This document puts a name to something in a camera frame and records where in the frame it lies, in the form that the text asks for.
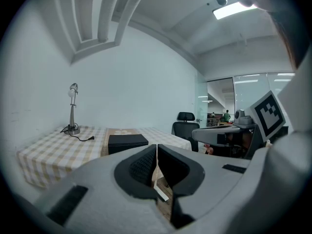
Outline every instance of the black slot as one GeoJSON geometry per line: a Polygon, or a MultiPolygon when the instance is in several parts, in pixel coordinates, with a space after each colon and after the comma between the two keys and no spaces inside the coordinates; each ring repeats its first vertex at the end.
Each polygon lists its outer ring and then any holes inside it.
{"type": "Polygon", "coordinates": [[[63,226],[87,191],[88,188],[79,185],[71,188],[46,214],[47,217],[63,226]]]}
{"type": "Polygon", "coordinates": [[[204,169],[196,161],[161,144],[158,145],[158,165],[173,192],[170,222],[176,228],[190,224],[194,219],[183,213],[177,199],[196,192],[204,180],[204,169]]]}
{"type": "Polygon", "coordinates": [[[156,168],[156,145],[150,145],[127,159],[114,170],[115,181],[128,195],[157,201],[157,192],[151,187],[156,168]]]}
{"type": "Polygon", "coordinates": [[[234,165],[229,165],[229,164],[225,164],[224,166],[222,166],[222,168],[230,170],[232,172],[237,172],[240,174],[243,174],[247,168],[244,167],[240,167],[240,166],[234,166],[234,165]]]}

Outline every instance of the chair headrest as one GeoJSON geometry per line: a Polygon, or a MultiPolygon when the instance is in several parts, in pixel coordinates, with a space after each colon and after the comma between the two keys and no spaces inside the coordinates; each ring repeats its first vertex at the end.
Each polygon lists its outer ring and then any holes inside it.
{"type": "Polygon", "coordinates": [[[195,116],[192,113],[187,113],[187,112],[180,112],[177,116],[177,120],[189,120],[193,121],[195,120],[195,116]]]}

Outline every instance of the checkered tablecloth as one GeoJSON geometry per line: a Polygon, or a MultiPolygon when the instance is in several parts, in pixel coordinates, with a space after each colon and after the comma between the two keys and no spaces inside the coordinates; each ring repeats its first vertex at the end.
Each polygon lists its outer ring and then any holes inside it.
{"type": "MultiPolygon", "coordinates": [[[[80,139],[88,139],[92,135],[95,140],[81,142],[77,138],[60,133],[62,128],[42,137],[35,143],[17,151],[17,159],[27,182],[41,187],[48,187],[65,177],[82,164],[108,155],[107,128],[80,127],[80,139]]],[[[168,144],[192,150],[188,140],[164,133],[156,128],[133,129],[142,134],[149,144],[168,144]]],[[[157,171],[157,178],[162,173],[157,171]]]]}

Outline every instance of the lamp base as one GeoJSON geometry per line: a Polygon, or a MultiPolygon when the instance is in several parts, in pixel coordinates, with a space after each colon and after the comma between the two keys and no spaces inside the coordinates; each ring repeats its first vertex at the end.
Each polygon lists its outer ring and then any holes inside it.
{"type": "Polygon", "coordinates": [[[77,135],[77,134],[79,134],[80,133],[80,127],[78,127],[77,129],[72,129],[72,130],[65,130],[64,131],[65,132],[65,134],[67,134],[67,135],[77,135]]]}

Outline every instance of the black box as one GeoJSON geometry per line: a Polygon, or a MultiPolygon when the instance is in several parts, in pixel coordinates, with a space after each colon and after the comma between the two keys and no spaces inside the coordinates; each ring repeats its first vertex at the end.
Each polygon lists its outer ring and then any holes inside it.
{"type": "Polygon", "coordinates": [[[148,140],[143,135],[109,135],[108,154],[146,145],[148,140]]]}

